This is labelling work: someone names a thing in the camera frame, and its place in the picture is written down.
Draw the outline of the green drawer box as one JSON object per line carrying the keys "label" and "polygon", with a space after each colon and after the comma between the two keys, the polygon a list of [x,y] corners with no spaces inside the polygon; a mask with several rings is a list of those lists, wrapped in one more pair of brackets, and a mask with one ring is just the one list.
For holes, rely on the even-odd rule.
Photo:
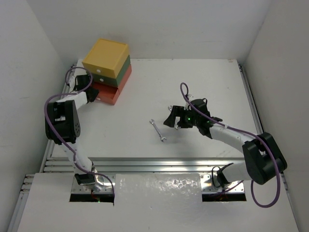
{"label": "green drawer box", "polygon": [[98,72],[92,73],[94,82],[105,84],[112,87],[119,87],[125,76],[128,75],[131,68],[130,55],[127,55],[122,66],[118,70],[112,70],[111,73],[99,74]]}

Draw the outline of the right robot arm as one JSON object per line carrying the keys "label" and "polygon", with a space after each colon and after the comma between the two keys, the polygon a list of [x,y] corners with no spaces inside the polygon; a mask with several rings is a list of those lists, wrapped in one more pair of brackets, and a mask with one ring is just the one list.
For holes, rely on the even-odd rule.
{"label": "right robot arm", "polygon": [[221,121],[210,115],[206,99],[195,99],[185,106],[174,105],[163,124],[170,128],[197,127],[203,136],[221,141],[244,155],[244,162],[230,163],[217,171],[215,182],[221,187],[238,180],[263,185],[287,169],[287,162],[271,134],[264,132],[254,138],[221,126]]}

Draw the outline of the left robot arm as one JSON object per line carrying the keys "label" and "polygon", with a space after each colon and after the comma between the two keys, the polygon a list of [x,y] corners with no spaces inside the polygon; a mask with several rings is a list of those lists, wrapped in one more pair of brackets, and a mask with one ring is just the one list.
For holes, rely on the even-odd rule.
{"label": "left robot arm", "polygon": [[93,162],[84,152],[78,152],[81,126],[77,110],[93,102],[98,90],[91,87],[93,80],[90,75],[78,75],[73,81],[73,92],[63,94],[64,98],[52,102],[51,99],[61,96],[54,95],[45,102],[45,133],[47,138],[59,145],[67,155],[77,183],[92,189],[98,184],[98,179],[94,175],[96,169]]}

